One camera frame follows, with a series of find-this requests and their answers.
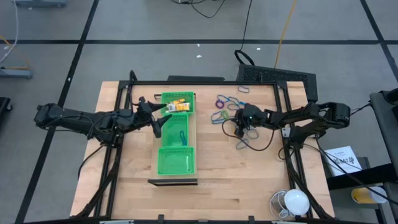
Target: green tray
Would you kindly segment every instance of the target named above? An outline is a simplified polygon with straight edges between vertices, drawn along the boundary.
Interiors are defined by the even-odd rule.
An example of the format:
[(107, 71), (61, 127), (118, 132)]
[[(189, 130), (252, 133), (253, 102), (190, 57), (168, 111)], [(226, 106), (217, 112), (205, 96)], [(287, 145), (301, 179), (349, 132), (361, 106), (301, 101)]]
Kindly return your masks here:
[(189, 145), (189, 120), (186, 113), (172, 114), (162, 126), (162, 147)]
[(162, 147), (157, 157), (157, 174), (189, 175), (195, 173), (195, 151), (191, 146)]
[[(173, 112), (173, 114), (175, 114), (175, 113), (187, 113), (187, 114), (194, 113), (195, 112), (195, 98), (193, 97), (193, 92), (192, 91), (163, 92), (162, 93), (162, 103), (170, 103), (171, 101), (179, 100), (181, 98), (184, 98), (185, 102), (190, 104), (189, 111)], [(162, 108), (161, 112), (162, 112), (162, 114), (170, 114), (170, 113), (166, 113), (166, 108)]]

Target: wire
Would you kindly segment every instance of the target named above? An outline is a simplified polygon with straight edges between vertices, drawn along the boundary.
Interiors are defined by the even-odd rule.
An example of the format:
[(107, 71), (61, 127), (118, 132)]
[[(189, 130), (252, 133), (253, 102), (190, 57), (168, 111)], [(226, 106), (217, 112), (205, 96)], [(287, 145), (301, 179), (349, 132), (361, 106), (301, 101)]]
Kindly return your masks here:
[[(9, 47), (12, 47), (12, 45), (7, 41), (7, 39), (0, 35), (0, 39), (2, 39), (2, 41), (4, 41), (4, 43), (6, 43)], [(30, 62), (29, 62), (29, 58), (26, 57), (24, 54), (22, 54), (21, 52), (18, 51), (18, 49), (14, 49), (14, 51), (19, 54), (19, 56), (21, 58), (23, 58), (25, 60), (25, 63), (27, 64), (27, 67), (7, 67), (6, 69), (21, 69), (21, 70), (28, 70), (30, 69)]]
[[(279, 195), (284, 196), (286, 193), (287, 193), (287, 190), (280, 190), (280, 191), (276, 192), (276, 193), (271, 197), (271, 199), (269, 200), (269, 211), (271, 212), (271, 214), (272, 214), (272, 216), (273, 216), (274, 218), (276, 218), (278, 221), (281, 221), (281, 222), (283, 222), (283, 220), (282, 220), (283, 218), (286, 218), (286, 217), (288, 217), (288, 216), (293, 216), (292, 214), (290, 214), (289, 210), (288, 210), (287, 208), (285, 208), (285, 207), (281, 204), (281, 202), (280, 202)], [(274, 201), (274, 198), (275, 198), (275, 197), (277, 197), (277, 199), (278, 199), (278, 204), (279, 204), (279, 206), (280, 206), (280, 208), (281, 208), (281, 210), (280, 210), (280, 212), (279, 212), (279, 218), (276, 217), (276, 215), (275, 215), (274, 212), (272, 211), (272, 208), (274, 208), (274, 210), (277, 210), (277, 209), (275, 208), (274, 204), (273, 204), (273, 201)]]
[(96, 121), (91, 125), (91, 128), (90, 128), (90, 130), (88, 131), (88, 134), (87, 134), (87, 138), (90, 139), (90, 138), (92, 137), (93, 131), (94, 131), (94, 128), (95, 128), (95, 125), (96, 125), (98, 122), (100, 122), (100, 121), (102, 121), (104, 118), (107, 118), (108, 116), (112, 116), (112, 115), (113, 115), (113, 114), (107, 114), (107, 115), (105, 115), (105, 116), (102, 116), (100, 119), (96, 120)]
[(89, 117), (87, 117), (87, 116), (83, 116), (83, 115), (75, 115), (75, 116), (64, 116), (64, 117), (58, 117), (58, 118), (55, 118), (54, 120), (52, 120), (51, 122), (49, 122), (48, 124), (46, 124), (46, 125), (44, 125), (44, 126), (39, 126), (39, 128), (41, 128), (41, 129), (44, 129), (44, 130), (46, 130), (46, 131), (48, 131), (48, 127), (50, 127), (51, 126), (51, 124), (53, 124), (54, 122), (56, 122), (56, 121), (59, 121), (59, 120), (61, 120), (61, 119), (66, 119), (66, 118), (79, 118), (79, 117), (82, 117), (82, 118), (85, 118), (85, 119), (88, 119), (89, 121), (91, 121), (91, 123), (93, 123), (93, 120), (91, 120)]
[(353, 110), (356, 110), (356, 111), (352, 112), (352, 113), (350, 114), (350, 116), (356, 114), (357, 112), (363, 110), (364, 108), (366, 108), (366, 107), (368, 107), (368, 106), (371, 106), (371, 103), (368, 103), (368, 104), (366, 104), (366, 105), (364, 105), (364, 106), (362, 106), (362, 107), (360, 107), (360, 108), (355, 108), (355, 109), (353, 109)]
[(395, 200), (392, 200), (392, 199), (390, 199), (390, 198), (388, 198), (388, 197), (386, 197), (386, 196), (380, 194), (379, 192), (377, 192), (377, 191), (371, 189), (370, 187), (368, 187), (367, 185), (365, 185), (363, 182), (361, 182), (360, 180), (358, 180), (356, 177), (354, 177), (353, 175), (347, 173), (343, 168), (341, 168), (341, 166), (340, 166), (339, 164), (337, 164), (337, 162), (335, 162), (333, 159), (331, 159), (331, 158), (329, 157), (329, 155), (321, 148), (321, 146), (319, 145), (319, 142), (318, 142), (318, 138), (316, 138), (315, 140), (317, 141), (317, 144), (318, 144), (318, 147), (319, 147), (319, 151), (320, 151), (321, 153), (323, 153), (327, 158), (329, 158), (329, 160), (331, 160), (332, 163), (334, 163), (345, 175), (347, 175), (347, 176), (348, 176), (349, 178), (351, 178), (353, 181), (357, 182), (360, 186), (362, 186), (362, 187), (364, 187), (364, 188), (370, 190), (371, 192), (377, 194), (378, 196), (380, 196), (380, 197), (386, 199), (386, 200), (389, 201), (390, 203), (393, 203), (393, 204), (395, 204), (395, 205), (398, 205), (398, 202), (396, 202)]
[(247, 14), (247, 16), (246, 16), (246, 24), (244, 25), (244, 32), (243, 32), (243, 38), (242, 38), (242, 46), (241, 46), (241, 49), (240, 49), (240, 50), (243, 49), (244, 38), (245, 38), (245, 36), (246, 36), (246, 29), (248, 28), (248, 20), (249, 20), (249, 14), (250, 14), (250, 9), (251, 9), (251, 3), (252, 3), (252, 2), (253, 2), (253, 0), (250, 0), (249, 9), (248, 9), (248, 14)]
[(62, 129), (62, 130), (55, 130), (55, 131), (61, 131), (61, 132), (63, 132), (63, 131), (69, 131), (69, 132), (73, 132), (73, 133), (80, 133), (80, 132), (78, 132), (78, 131), (74, 131), (74, 130), (67, 130), (67, 129)]
[(227, 121), (231, 121), (232, 118), (226, 119), (226, 120), (222, 123), (221, 128), (223, 129), (223, 132), (224, 132), (224, 134), (225, 134), (226, 136), (231, 137), (231, 138), (236, 138), (236, 139), (240, 140), (241, 142), (243, 142), (243, 144), (245, 144), (245, 145), (246, 145), (247, 147), (249, 147), (250, 149), (252, 149), (252, 150), (254, 150), (254, 151), (260, 152), (260, 151), (264, 151), (264, 150), (268, 149), (268, 147), (271, 145), (271, 142), (272, 142), (272, 140), (273, 140), (273, 138), (274, 138), (275, 129), (276, 129), (276, 127), (278, 126), (278, 124), (280, 123), (280, 121), (282, 121), (282, 119), (284, 119), (284, 118), (285, 118), (285, 116), (281, 117), (281, 119), (280, 119), (278, 122), (276, 122), (276, 124), (275, 124), (275, 126), (274, 126), (274, 129), (272, 130), (271, 139), (269, 140), (267, 146), (264, 147), (264, 148), (262, 148), (262, 149), (255, 149), (255, 148), (251, 147), (251, 146), (250, 146), (246, 141), (244, 141), (243, 139), (241, 139), (241, 138), (239, 138), (239, 137), (236, 137), (236, 136), (233, 136), (233, 135), (230, 135), (230, 134), (227, 134), (227, 133), (225, 132), (225, 130), (224, 130), (224, 124), (225, 124), (225, 122), (227, 122)]
[[(313, 148), (313, 149), (319, 151), (319, 149), (316, 148), (316, 147), (314, 147), (314, 146), (311, 146), (311, 145), (305, 144), (305, 143), (304, 143), (304, 145), (305, 145), (305, 146), (308, 146), (308, 147), (311, 147), (311, 148)], [(325, 153), (327, 153), (327, 154), (328, 154), (329, 156), (331, 156), (331, 157), (334, 157), (335, 159), (338, 159), (338, 160), (341, 161), (341, 162), (344, 162), (345, 164), (347, 164), (347, 165), (349, 165), (349, 166), (351, 166), (351, 167), (354, 167), (355, 169), (362, 170), (362, 169), (359, 168), (359, 167), (356, 167), (356, 166), (354, 166), (354, 165), (351, 165), (351, 164), (347, 163), (346, 161), (343, 161), (343, 160), (339, 159), (338, 157), (336, 157), (336, 156), (330, 154), (329, 152), (326, 152), (326, 151), (325, 151)]]
[(17, 44), (18, 41), (18, 35), (19, 35), (19, 21), (18, 21), (18, 7), (17, 4), (15, 3), (15, 0), (13, 0), (14, 6), (15, 6), (15, 20), (16, 20), (16, 35), (15, 35), (15, 41), (10, 50), (3, 56), (3, 58), (0, 60), (0, 64), (8, 57), (8, 55), (12, 52), (14, 49), (15, 45)]
[(293, 11), (294, 11), (294, 7), (296, 6), (296, 3), (297, 3), (297, 0), (294, 0), (294, 1), (293, 1), (292, 8), (290, 9), (289, 16), (288, 16), (288, 18), (287, 18), (286, 24), (285, 24), (284, 31), (282, 32), (282, 35), (281, 35), (281, 37), (280, 37), (279, 46), (278, 46), (278, 52), (276, 53), (276, 59), (275, 59), (274, 68), (276, 68), (276, 65), (278, 64), (280, 46), (282, 45), (282, 41), (283, 41), (283, 39), (284, 39), (284, 37), (285, 37), (285, 33), (286, 33), (286, 30), (287, 30), (287, 26), (289, 25), (290, 18), (292, 17), (292, 14), (293, 14)]
[(201, 2), (193, 2), (193, 1), (192, 1), (192, 3), (190, 3), (190, 5), (192, 6), (192, 8), (193, 8), (197, 13), (201, 14), (202, 16), (204, 16), (204, 17), (206, 17), (206, 18), (208, 18), (208, 19), (211, 19), (211, 18), (213, 18), (213, 17), (215, 17), (215, 16), (217, 15), (218, 11), (219, 11), (219, 10), (221, 9), (221, 7), (223, 6), (225, 0), (223, 0), (223, 2), (220, 4), (220, 6), (219, 6), (219, 8), (217, 9), (217, 11), (216, 11), (216, 12), (214, 13), (214, 15), (212, 15), (212, 16), (206, 16), (206, 15), (204, 15), (203, 13), (201, 13), (198, 9), (195, 8), (194, 4), (201, 3)]
[[(286, 158), (282, 158), (282, 157), (280, 156), (280, 152), (282, 152), (282, 149), (283, 149), (283, 148), (284, 148), (284, 147), (282, 147), (281, 149), (279, 149), (279, 151), (278, 151), (278, 157), (279, 157), (279, 159), (281, 159), (281, 160), (286, 160)], [(294, 153), (294, 150), (292, 150), (292, 152), (289, 154), (289, 158), (292, 157), (293, 153)]]
[(85, 163), (87, 162), (87, 160), (89, 158), (91, 158), (92, 156), (94, 156), (100, 149), (102, 149), (104, 147), (104, 145), (100, 145), (99, 148), (97, 148), (94, 152), (92, 152), (89, 156), (87, 156), (87, 158), (81, 163), (80, 167), (79, 167), (79, 171), (77, 173), (77, 179), (79, 179), (80, 177), (80, 172), (81, 172), (81, 168), (83, 168), (83, 166), (85, 165)]
[(176, 0), (171, 0), (172, 2), (174, 2), (175, 4), (199, 4), (199, 3), (202, 3), (202, 2), (204, 2), (204, 1), (206, 1), (206, 0), (201, 0), (201, 1), (198, 1), (198, 2), (193, 2), (193, 0), (189, 0), (189, 1), (176, 1)]

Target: yellow object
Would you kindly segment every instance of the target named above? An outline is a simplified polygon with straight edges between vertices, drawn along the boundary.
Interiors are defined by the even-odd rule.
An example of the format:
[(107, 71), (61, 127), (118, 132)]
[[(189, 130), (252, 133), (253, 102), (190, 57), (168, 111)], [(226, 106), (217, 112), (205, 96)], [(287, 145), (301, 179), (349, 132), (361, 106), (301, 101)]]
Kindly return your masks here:
[(188, 111), (189, 110), (189, 103), (180, 103), (176, 106), (177, 111)]
[[(12, 45), (7, 41), (7, 39), (5, 37), (3, 37), (2, 35), (0, 35), (0, 39), (2, 39), (2, 41), (4, 41), (4, 43), (6, 43), (9, 47), (12, 47)], [(19, 56), (21, 58), (23, 58), (25, 60), (25, 63), (27, 64), (27, 67), (9, 67), (6, 69), (21, 69), (21, 70), (29, 70), (30, 69), (30, 62), (29, 59), (22, 53), (20, 53), (16, 48), (14, 48), (14, 51), (19, 54)]]
[(184, 102), (185, 102), (185, 99), (182, 98), (182, 99), (179, 99), (179, 100), (171, 101), (170, 104), (179, 104), (179, 103), (184, 103)]
[(282, 45), (282, 41), (284, 40), (285, 32), (286, 32), (287, 26), (289, 25), (290, 18), (292, 17), (292, 14), (293, 14), (293, 11), (294, 11), (294, 7), (296, 6), (296, 3), (297, 3), (297, 0), (294, 0), (294, 1), (293, 1), (292, 8), (290, 9), (290, 13), (289, 13), (289, 16), (288, 16), (288, 18), (287, 18), (286, 24), (285, 24), (284, 31), (282, 32), (282, 35), (281, 35), (281, 37), (280, 37), (279, 46), (278, 46), (278, 52), (276, 53), (276, 59), (275, 59), (274, 68), (276, 68), (276, 65), (278, 64), (280, 46)]
[[(377, 193), (386, 196), (386, 191), (381, 187), (370, 187)], [(366, 187), (357, 188), (351, 191), (351, 197), (356, 203), (385, 203), (387, 200), (371, 192)]]
[(177, 105), (172, 105), (169, 104), (168, 107), (168, 111), (166, 112), (179, 112), (179, 111), (189, 111), (189, 103), (179, 103)]

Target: rubber band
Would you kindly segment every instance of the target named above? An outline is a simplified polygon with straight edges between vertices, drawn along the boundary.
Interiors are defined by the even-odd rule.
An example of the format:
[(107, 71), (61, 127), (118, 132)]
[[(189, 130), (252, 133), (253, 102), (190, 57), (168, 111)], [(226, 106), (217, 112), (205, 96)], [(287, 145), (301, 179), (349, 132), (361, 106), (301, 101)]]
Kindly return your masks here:
[(180, 138), (183, 146), (187, 146), (187, 139), (185, 138), (184, 131), (180, 131)]
[(222, 102), (221, 100), (217, 100), (217, 101), (216, 101), (216, 107), (217, 107), (218, 109), (222, 109), (222, 108), (224, 107), (224, 102)]
[(211, 121), (212, 124), (222, 124), (225, 120), (224, 119), (217, 119), (214, 121)]
[(239, 110), (241, 109), (239, 107), (239, 105), (235, 104), (235, 103), (230, 103), (226, 106), (229, 110), (234, 111), (234, 110)]
[(230, 101), (232, 101), (234, 104), (236, 104), (237, 106), (239, 106), (239, 105), (243, 105), (244, 106), (246, 104), (245, 102), (239, 101), (237, 98), (235, 98), (233, 96), (228, 97), (228, 99)]
[(238, 91), (240, 91), (241, 93), (250, 93), (250, 89), (244, 86), (238, 86)]
[(259, 133), (257, 132), (256, 129), (250, 129), (249, 131), (246, 132), (246, 135), (250, 138), (250, 139), (257, 139), (259, 138)]
[(223, 115), (223, 118), (224, 118), (224, 119), (229, 119), (228, 111), (222, 110), (222, 111), (221, 111), (221, 114)]
[(211, 116), (210, 116), (210, 119), (211, 119), (211, 121), (217, 121), (217, 120), (219, 120), (221, 117), (223, 116), (223, 114), (222, 114), (222, 112), (221, 111), (217, 111), (217, 112), (215, 112), (215, 113), (213, 113)]
[[(242, 141), (244, 141), (244, 142), (246, 142), (246, 143), (249, 144), (249, 140), (246, 139), (246, 138), (242, 139)], [(239, 142), (236, 144), (236, 146), (235, 146), (236, 149), (239, 150), (239, 149), (244, 149), (245, 147), (247, 147), (247, 145), (245, 145), (242, 141), (239, 141)]]
[(228, 98), (228, 97), (226, 97), (226, 96), (224, 96), (224, 95), (217, 95), (217, 100), (220, 100), (221, 102), (224, 102), (224, 103), (226, 103), (226, 102), (228, 102), (228, 101), (229, 101), (229, 98)]

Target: purple rubber band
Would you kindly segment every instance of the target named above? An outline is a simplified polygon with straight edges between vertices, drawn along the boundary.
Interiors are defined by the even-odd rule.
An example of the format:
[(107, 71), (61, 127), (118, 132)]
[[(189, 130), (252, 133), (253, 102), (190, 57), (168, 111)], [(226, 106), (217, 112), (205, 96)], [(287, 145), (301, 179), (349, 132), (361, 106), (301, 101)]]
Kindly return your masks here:
[(217, 107), (218, 109), (222, 109), (222, 108), (224, 107), (224, 102), (222, 102), (221, 100), (217, 100), (217, 101), (216, 101), (216, 107)]

